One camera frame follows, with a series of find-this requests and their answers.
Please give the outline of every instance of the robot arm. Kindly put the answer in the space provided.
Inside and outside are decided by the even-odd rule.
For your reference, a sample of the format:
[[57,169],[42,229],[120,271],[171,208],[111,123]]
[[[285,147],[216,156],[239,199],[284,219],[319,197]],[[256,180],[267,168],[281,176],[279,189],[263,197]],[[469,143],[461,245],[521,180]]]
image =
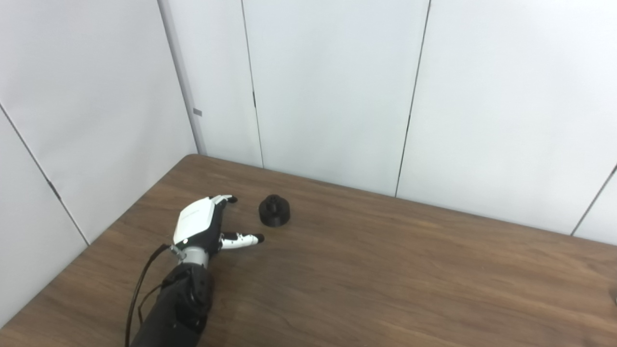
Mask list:
[[[238,199],[232,195],[212,196],[195,201],[180,212],[174,244],[170,247],[178,256],[179,264],[160,284],[157,301],[131,347],[197,345],[212,306],[214,280],[207,270],[210,258],[221,249],[256,245],[264,240],[261,234],[221,232],[223,210],[227,203],[236,201]],[[131,315],[129,312],[127,334]]]

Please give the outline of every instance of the wire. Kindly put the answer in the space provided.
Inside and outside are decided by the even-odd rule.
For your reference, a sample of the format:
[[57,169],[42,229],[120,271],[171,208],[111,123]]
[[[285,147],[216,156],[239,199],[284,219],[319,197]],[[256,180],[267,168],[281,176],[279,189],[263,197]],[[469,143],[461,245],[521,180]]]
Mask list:
[[148,300],[148,297],[150,295],[152,295],[152,293],[154,293],[155,290],[159,289],[162,286],[162,284],[157,285],[156,287],[154,287],[151,291],[148,292],[148,294],[146,294],[144,296],[144,298],[141,300],[141,304],[139,304],[139,306],[137,306],[137,316],[139,316],[139,324],[143,324],[144,323],[144,318],[141,315],[141,306],[144,305],[144,303],[146,302],[146,300]]
[[150,264],[156,259],[159,254],[163,253],[166,249],[171,247],[170,245],[160,245],[159,248],[152,253],[150,259],[144,266],[144,269],[141,271],[141,275],[139,276],[139,280],[137,281],[137,285],[135,286],[135,291],[133,292],[133,299],[131,299],[131,306],[128,308],[128,317],[126,318],[126,332],[124,336],[124,345],[125,347],[130,347],[130,338],[131,338],[131,321],[133,320],[133,311],[135,310],[135,303],[137,302],[137,296],[139,295],[139,289],[141,289],[141,284],[144,281],[144,277],[146,276],[146,272],[150,267]]

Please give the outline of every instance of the white panel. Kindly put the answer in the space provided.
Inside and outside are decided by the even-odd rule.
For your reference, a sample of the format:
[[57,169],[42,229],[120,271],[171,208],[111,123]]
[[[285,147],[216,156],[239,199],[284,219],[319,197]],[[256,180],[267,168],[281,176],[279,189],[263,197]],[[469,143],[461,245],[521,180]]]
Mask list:
[[0,102],[89,241],[193,153],[152,1],[5,0]]
[[617,176],[608,181],[574,235],[617,245]]
[[240,0],[161,0],[200,151],[261,167]]
[[440,0],[398,196],[572,232],[617,159],[617,2]]
[[428,0],[245,0],[263,163],[394,195]]
[[0,327],[86,243],[0,111]]

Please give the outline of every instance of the wooden table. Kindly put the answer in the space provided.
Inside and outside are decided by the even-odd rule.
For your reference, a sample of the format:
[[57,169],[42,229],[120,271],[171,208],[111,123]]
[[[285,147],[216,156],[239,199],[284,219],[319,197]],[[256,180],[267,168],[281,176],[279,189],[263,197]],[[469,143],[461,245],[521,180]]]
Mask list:
[[[182,208],[223,193],[239,198],[223,230],[266,242],[210,262],[202,346],[617,346],[614,246],[197,155],[0,330],[0,346],[122,346],[145,261]],[[270,193],[291,203],[281,228],[259,222]],[[159,257],[143,292],[174,265]]]

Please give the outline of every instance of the black knob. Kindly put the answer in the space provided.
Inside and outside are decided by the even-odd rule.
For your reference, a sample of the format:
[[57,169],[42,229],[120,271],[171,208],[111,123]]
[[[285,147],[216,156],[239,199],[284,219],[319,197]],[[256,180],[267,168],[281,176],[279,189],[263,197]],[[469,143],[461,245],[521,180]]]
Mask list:
[[259,219],[269,227],[280,227],[291,217],[289,203],[276,194],[268,195],[259,204]]

